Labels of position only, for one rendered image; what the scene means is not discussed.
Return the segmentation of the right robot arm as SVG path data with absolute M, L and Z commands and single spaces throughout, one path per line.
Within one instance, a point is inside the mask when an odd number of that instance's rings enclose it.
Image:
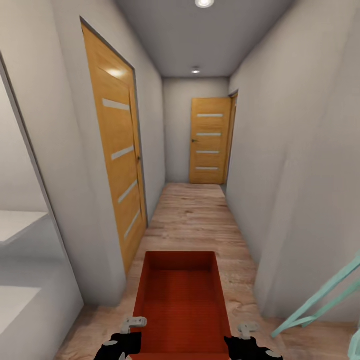
M 239 337 L 224 337 L 230 360 L 284 360 L 280 353 L 257 346 L 256 339 L 250 335 L 260 331 L 257 322 L 241 322 L 237 328 L 242 333 Z

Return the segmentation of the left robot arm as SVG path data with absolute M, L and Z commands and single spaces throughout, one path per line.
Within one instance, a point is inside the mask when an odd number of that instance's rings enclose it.
M 130 354 L 139 354 L 142 333 L 131 333 L 130 328 L 146 327 L 147 323 L 147 319 L 142 316 L 125 317 L 122 320 L 120 333 L 113 334 L 110 341 L 102 345 L 94 360 L 126 360 Z

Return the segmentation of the storage box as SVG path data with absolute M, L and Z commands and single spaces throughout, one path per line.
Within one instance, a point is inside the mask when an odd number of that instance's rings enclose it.
M 147 251 L 133 317 L 145 317 L 132 360 L 231 360 L 233 338 L 215 251 Z

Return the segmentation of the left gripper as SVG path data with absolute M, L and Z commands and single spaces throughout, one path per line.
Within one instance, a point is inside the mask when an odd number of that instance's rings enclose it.
M 127 335 L 121 335 L 120 333 L 115 333 L 110 338 L 112 339 L 123 339 L 127 343 L 127 356 L 130 354 L 139 354 L 141 351 L 142 343 L 142 333 L 141 332 L 132 332 Z

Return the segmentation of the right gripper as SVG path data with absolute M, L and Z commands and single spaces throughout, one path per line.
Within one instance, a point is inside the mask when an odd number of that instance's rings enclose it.
M 224 337 L 224 341 L 228 345 L 230 360 L 249 360 L 249 350 L 257 345 L 256 339 L 251 336 L 250 340 L 239 339 L 238 337 Z

